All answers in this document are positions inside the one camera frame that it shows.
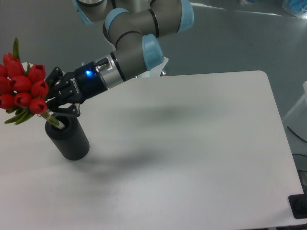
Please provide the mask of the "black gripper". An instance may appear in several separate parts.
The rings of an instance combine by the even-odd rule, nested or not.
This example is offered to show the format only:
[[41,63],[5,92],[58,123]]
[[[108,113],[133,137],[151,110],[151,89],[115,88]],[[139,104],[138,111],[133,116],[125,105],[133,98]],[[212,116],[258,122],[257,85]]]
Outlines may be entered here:
[[107,91],[107,85],[96,66],[96,63],[90,62],[67,73],[55,67],[45,79],[49,87],[54,87],[54,97],[46,97],[48,110],[64,116],[79,117],[80,104]]

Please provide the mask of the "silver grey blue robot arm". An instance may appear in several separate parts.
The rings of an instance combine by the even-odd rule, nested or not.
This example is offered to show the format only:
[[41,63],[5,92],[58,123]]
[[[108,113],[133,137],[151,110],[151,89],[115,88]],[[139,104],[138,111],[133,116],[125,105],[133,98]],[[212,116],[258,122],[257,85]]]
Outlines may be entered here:
[[72,72],[54,68],[47,106],[57,114],[79,116],[85,100],[151,71],[164,61],[158,38],[188,30],[194,10],[188,0],[76,0],[85,24],[103,21],[115,50]]

